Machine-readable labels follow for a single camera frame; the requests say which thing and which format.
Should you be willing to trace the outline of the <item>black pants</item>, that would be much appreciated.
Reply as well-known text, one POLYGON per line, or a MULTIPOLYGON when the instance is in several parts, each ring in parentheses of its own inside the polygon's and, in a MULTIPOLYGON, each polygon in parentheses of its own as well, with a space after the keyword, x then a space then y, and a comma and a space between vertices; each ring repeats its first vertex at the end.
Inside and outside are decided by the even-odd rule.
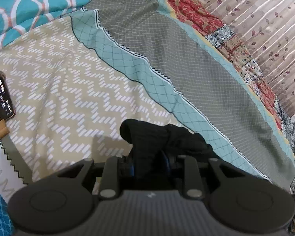
POLYGON ((120 126, 120 135, 133 146, 128 160, 130 175, 136 178, 165 175, 170 170, 170 157, 192 156, 199 162, 219 158, 202 135, 173 124, 159 126, 127 119, 120 126))

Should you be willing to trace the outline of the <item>red floral quilt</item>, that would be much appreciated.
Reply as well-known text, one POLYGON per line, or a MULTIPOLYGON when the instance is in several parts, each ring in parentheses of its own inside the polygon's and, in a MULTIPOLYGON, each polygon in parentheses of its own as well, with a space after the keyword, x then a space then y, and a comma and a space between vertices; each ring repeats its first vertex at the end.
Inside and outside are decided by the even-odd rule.
POLYGON ((145 63, 112 65, 186 127, 214 138, 225 161, 295 192, 295 122, 245 45, 194 0, 92 0, 109 38, 145 63))

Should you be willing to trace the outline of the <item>patterned bedsheet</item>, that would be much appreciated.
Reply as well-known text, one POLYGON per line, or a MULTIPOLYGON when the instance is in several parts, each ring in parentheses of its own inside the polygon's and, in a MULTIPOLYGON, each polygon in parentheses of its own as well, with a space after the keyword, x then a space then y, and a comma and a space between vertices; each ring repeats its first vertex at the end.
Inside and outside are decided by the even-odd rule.
POLYGON ((0 235, 287 235, 250 76, 168 0, 0 0, 0 235))

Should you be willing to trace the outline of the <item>beige leaf curtain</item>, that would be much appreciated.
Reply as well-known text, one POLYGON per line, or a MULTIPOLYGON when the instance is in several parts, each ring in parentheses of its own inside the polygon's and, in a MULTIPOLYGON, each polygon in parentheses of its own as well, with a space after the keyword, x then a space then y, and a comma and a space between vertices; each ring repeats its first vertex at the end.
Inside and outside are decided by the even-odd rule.
POLYGON ((295 0, 199 0, 245 42, 265 81, 295 115, 295 0))

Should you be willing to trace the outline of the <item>smartphone in case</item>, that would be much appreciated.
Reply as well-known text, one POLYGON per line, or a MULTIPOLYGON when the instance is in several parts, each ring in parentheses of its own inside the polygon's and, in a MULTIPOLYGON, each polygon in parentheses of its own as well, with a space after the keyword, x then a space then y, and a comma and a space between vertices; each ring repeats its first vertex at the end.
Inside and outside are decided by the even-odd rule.
POLYGON ((0 121, 8 121, 15 116, 16 109, 13 105, 8 87, 6 75, 0 71, 0 121))

